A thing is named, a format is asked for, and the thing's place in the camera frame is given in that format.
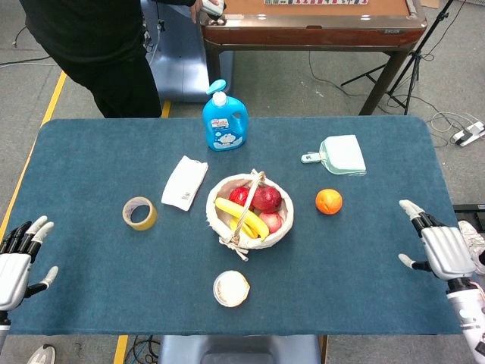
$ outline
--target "floor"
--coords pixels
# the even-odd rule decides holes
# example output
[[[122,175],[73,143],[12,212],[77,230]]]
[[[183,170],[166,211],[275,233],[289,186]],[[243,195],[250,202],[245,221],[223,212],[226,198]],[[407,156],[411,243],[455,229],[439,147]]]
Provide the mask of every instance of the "floor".
[[[452,5],[450,18],[439,26],[430,45],[439,40],[461,5],[460,1]],[[437,15],[435,10],[427,9],[426,12],[431,20]],[[434,60],[422,62],[415,96],[432,103],[440,111],[461,115],[467,112],[479,119],[485,118],[484,17],[484,6],[463,6],[459,17],[433,52]],[[12,46],[23,22],[23,11],[17,0],[0,2],[0,63],[38,58],[45,54],[28,31],[19,36],[18,48]],[[386,59],[384,55],[368,53],[312,52],[310,56],[314,75],[335,83],[342,83]],[[274,62],[276,57],[280,59],[277,64]],[[59,74],[57,66],[16,65],[0,68],[1,217],[5,215]],[[350,93],[361,94],[368,93],[370,88],[368,80],[360,80],[346,87]],[[307,52],[238,52],[233,95],[244,101],[252,116],[355,115],[365,99],[363,96],[345,96],[328,83],[316,80],[308,66]],[[385,110],[401,112],[398,108],[386,106],[386,101],[384,99],[381,103]],[[201,110],[202,105],[173,103],[170,116],[198,117]],[[419,99],[412,100],[410,110],[411,114],[426,121],[435,113]],[[53,118],[100,116],[91,95],[67,79]],[[449,127],[443,120],[436,121],[434,126],[441,130]],[[436,153],[453,203],[485,202],[485,143],[477,141],[466,148],[449,143],[445,146],[452,130],[445,133],[432,132],[436,135]],[[44,343],[55,345],[58,351],[57,363],[60,364],[105,363],[113,362],[117,337],[10,336],[0,364],[27,362],[30,354]],[[462,336],[330,338],[328,364],[417,362],[472,364],[474,361]]]

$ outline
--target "black pants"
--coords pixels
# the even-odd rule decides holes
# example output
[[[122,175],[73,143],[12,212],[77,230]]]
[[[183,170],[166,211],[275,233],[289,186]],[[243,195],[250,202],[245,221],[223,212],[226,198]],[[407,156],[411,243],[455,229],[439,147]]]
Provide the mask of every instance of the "black pants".
[[[144,52],[109,65],[76,63],[49,55],[76,83],[91,91],[105,118],[159,118],[160,99]]]

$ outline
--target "blue detergent bottle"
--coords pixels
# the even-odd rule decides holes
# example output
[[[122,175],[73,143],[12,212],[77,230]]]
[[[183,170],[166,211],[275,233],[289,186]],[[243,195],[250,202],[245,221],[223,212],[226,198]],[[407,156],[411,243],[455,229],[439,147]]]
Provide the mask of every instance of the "blue detergent bottle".
[[[205,139],[215,151],[235,149],[248,135],[248,111],[241,101],[222,92],[225,87],[225,80],[214,81],[207,90],[214,95],[202,110]]]

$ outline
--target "power strip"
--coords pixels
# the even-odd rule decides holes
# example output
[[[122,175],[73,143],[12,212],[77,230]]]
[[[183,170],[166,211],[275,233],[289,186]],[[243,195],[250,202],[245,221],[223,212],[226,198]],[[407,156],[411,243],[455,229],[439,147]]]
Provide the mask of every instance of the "power strip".
[[[466,132],[461,130],[452,136],[452,142],[459,146],[467,146],[480,137],[485,136],[485,126],[481,121],[467,127]]]

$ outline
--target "cartoon label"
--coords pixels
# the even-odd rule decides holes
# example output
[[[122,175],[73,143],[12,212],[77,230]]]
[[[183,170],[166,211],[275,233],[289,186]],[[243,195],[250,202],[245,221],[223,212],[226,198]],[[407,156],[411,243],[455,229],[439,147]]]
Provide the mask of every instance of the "cartoon label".
[[[216,137],[214,140],[214,148],[215,149],[226,149],[226,148],[232,148],[234,146],[238,146],[243,142],[243,137],[242,136],[236,136],[232,134],[231,132],[229,133],[216,133],[220,134],[220,137]]]

